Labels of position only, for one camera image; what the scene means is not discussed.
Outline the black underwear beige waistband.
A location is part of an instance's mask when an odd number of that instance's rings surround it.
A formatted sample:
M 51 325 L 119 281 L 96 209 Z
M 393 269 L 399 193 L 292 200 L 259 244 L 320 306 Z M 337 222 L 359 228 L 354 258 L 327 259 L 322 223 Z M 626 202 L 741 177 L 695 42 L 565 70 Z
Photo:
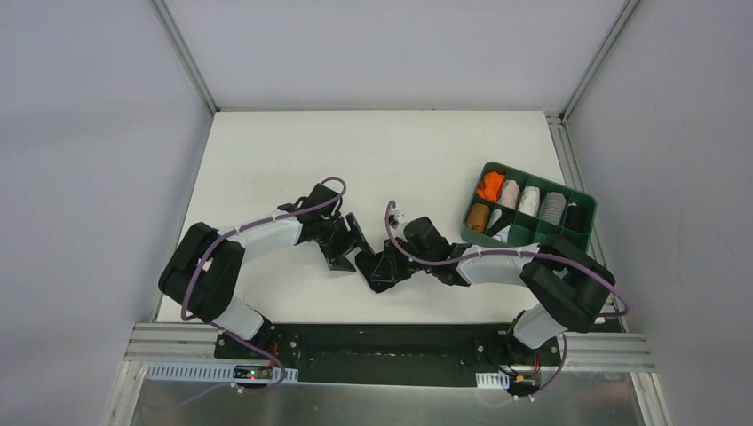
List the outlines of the black underwear beige waistband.
M 355 257 L 358 271 L 375 293 L 383 293 L 409 279 L 415 272 L 403 255 L 390 250 L 374 255 L 361 252 Z

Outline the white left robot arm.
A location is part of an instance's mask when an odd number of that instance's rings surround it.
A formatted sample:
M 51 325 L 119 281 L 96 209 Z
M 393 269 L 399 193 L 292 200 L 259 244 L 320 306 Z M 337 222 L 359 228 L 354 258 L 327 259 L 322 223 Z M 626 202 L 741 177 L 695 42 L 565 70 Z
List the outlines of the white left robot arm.
M 271 322 L 234 293 L 241 268 L 278 249 L 313 242 L 334 272 L 355 272 L 348 255 L 371 254 L 355 218 L 342 214 L 344 191 L 324 179 L 307 196 L 278 206 L 267 217 L 215 228 L 191 225 L 158 280 L 159 290 L 180 306 L 183 320 L 199 319 L 237 336 L 236 345 L 250 359 L 264 357 Z

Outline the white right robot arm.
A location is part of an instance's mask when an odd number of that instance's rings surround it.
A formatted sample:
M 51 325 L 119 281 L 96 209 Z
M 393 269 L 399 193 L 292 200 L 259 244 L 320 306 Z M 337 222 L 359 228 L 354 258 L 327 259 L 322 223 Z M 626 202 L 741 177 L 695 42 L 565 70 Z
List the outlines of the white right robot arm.
M 565 332 L 588 333 L 615 293 L 614 275 L 562 235 L 515 248 L 450 244 L 428 217 L 401 225 L 385 219 L 386 276 L 391 283 L 423 270 L 449 286 L 509 284 L 527 288 L 534 307 L 523 311 L 505 333 L 504 352 L 524 364 L 548 340 Z

